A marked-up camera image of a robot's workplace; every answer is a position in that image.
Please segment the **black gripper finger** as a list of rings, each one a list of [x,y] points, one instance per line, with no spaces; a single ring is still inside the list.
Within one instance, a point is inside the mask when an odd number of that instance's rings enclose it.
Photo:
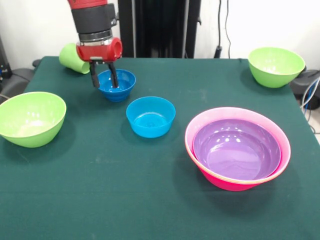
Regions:
[[[100,87],[100,82],[99,82],[99,79],[98,79],[98,75],[96,73],[96,63],[94,61],[91,61],[89,63],[89,70],[90,70],[90,75],[91,75],[93,86],[95,88],[99,88]]]
[[[119,82],[115,65],[113,62],[107,62],[106,65],[108,67],[112,88],[116,89],[119,87]]]

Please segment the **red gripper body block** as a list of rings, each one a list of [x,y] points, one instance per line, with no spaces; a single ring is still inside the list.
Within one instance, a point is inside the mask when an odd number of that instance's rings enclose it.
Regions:
[[[123,44],[118,37],[105,41],[79,42],[76,44],[76,52],[84,62],[115,62],[122,56]]]

